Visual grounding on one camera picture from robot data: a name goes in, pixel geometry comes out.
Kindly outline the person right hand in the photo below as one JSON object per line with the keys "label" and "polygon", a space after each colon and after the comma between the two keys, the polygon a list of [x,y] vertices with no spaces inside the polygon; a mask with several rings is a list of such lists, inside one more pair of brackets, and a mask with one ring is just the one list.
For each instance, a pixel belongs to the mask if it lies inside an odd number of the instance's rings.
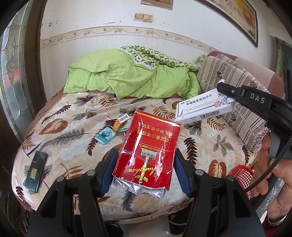
{"label": "person right hand", "polygon": [[[258,161],[255,164],[254,175],[251,179],[255,182],[269,167],[273,161],[269,158],[269,148],[271,140],[270,135],[266,134],[262,139],[262,147],[257,154]],[[269,175],[263,179],[255,188],[251,190],[251,195],[257,197],[258,195],[265,195],[268,192],[267,179],[275,175],[285,181],[283,189],[267,208],[267,216],[272,224],[279,223],[291,209],[291,160],[283,158],[272,170]]]}

